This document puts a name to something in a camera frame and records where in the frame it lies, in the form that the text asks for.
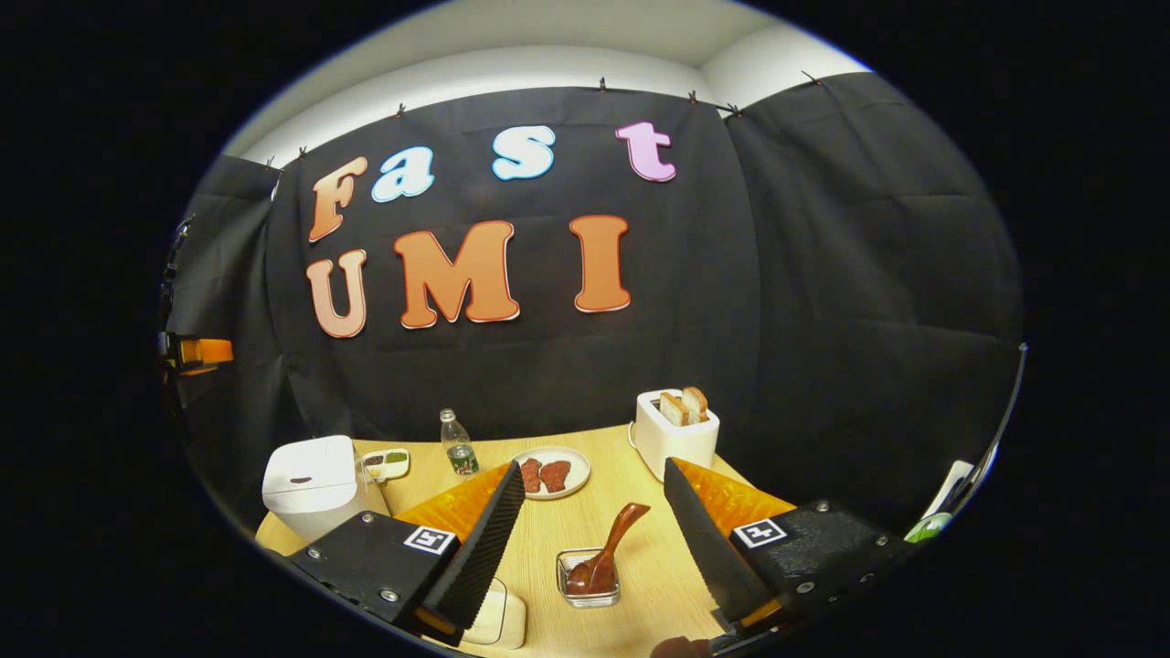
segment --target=small glass dish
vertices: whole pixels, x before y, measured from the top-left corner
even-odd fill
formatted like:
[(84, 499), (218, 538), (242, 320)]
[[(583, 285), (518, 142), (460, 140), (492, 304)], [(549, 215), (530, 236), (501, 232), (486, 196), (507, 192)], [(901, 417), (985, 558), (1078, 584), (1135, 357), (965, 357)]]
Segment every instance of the small glass dish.
[(585, 562), (601, 553), (601, 547), (597, 548), (571, 548), (557, 554), (557, 589), (560, 596), (565, 597), (573, 608), (605, 608), (613, 605), (621, 598), (621, 577), (618, 575), (618, 560), (613, 560), (613, 591), (600, 594), (565, 594), (565, 583), (573, 567)]

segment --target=white wall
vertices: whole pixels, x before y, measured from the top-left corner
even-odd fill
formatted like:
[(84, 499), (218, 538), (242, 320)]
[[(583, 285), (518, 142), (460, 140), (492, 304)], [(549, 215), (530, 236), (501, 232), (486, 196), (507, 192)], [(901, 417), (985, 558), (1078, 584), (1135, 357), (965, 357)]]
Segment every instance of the white wall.
[(645, 55), (579, 48), (529, 46), (495, 48), (440, 57), (374, 77), (317, 103), (280, 125), (239, 157), (283, 166), (301, 146), (314, 149), (335, 137), (398, 111), (432, 103), (509, 89), (537, 87), (606, 87), (641, 89), (687, 97), (711, 98), (698, 69)]
[(576, 46), (524, 46), (462, 53), (373, 77), (300, 112), (250, 145), (225, 152), (281, 167), (309, 150), (398, 111), (476, 94), (541, 87), (640, 89), (744, 108), (808, 78), (868, 70), (824, 41), (783, 23), (748, 34), (701, 68), (647, 55)]

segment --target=blue letter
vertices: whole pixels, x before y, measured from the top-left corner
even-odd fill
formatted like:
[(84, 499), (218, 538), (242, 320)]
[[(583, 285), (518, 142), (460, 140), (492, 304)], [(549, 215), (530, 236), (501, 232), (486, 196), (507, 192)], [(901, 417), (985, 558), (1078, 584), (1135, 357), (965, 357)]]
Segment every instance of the blue letter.
[(509, 128), (491, 143), (497, 156), (491, 171), (500, 180), (536, 178), (552, 166), (552, 149), (557, 136), (546, 125)]
[(414, 146), (399, 151), (381, 163), (385, 174), (373, 184), (373, 200), (379, 204), (393, 201), (406, 194), (418, 197), (427, 191), (435, 177), (431, 176), (431, 158), (434, 152), (426, 146)]

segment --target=ceiling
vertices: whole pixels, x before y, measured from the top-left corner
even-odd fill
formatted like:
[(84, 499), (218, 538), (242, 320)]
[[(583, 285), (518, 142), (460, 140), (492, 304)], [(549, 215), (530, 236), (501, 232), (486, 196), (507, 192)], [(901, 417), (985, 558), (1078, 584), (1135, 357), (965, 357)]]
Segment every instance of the ceiling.
[(454, 0), (355, 44), (271, 101), (225, 148), (242, 152), (300, 112), (405, 66), (508, 46), (584, 46), (694, 68), (760, 29), (783, 25), (727, 0)]

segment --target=meat slice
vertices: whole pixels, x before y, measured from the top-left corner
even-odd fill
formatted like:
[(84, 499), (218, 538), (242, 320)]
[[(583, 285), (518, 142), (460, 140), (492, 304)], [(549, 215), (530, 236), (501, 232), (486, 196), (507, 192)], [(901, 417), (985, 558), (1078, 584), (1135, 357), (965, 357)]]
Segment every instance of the meat slice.
[(569, 477), (569, 469), (572, 467), (572, 464), (562, 460), (545, 464), (541, 468), (541, 481), (544, 482), (544, 487), (549, 489), (549, 493), (565, 491), (565, 478)]
[(524, 491), (528, 493), (538, 493), (541, 491), (541, 478), (538, 473), (541, 472), (541, 462), (528, 458), (528, 461), (519, 465), (519, 477), (524, 479)]

